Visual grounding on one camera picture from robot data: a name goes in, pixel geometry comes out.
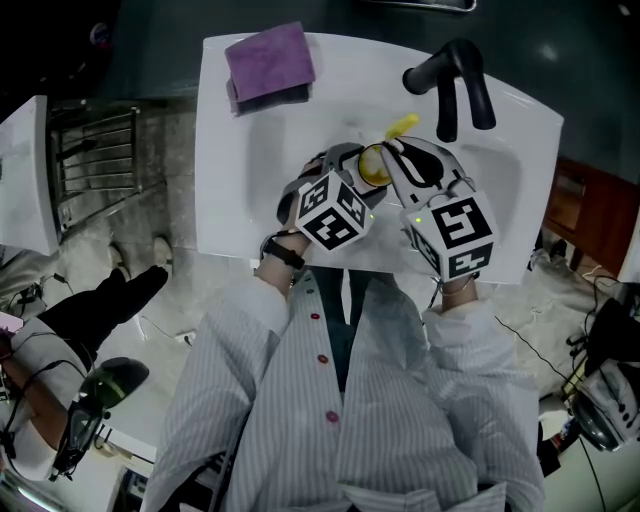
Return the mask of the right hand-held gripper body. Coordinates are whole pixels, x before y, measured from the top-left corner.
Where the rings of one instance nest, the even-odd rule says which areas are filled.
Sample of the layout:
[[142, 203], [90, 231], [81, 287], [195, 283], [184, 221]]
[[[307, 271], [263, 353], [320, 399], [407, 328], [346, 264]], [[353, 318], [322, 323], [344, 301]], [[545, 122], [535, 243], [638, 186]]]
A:
[[416, 187], [417, 204], [402, 204], [400, 220], [413, 248], [443, 281], [474, 274], [490, 263], [495, 218], [486, 194], [459, 171], [446, 189]]

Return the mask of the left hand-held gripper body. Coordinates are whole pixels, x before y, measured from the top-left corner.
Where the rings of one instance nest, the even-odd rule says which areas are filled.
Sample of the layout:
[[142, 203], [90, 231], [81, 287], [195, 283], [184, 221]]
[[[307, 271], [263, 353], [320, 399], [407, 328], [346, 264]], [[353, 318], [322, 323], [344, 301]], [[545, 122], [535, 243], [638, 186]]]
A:
[[303, 253], [314, 245], [333, 253], [369, 234], [374, 215], [350, 174], [330, 157], [315, 157], [289, 183], [277, 207], [276, 245]]

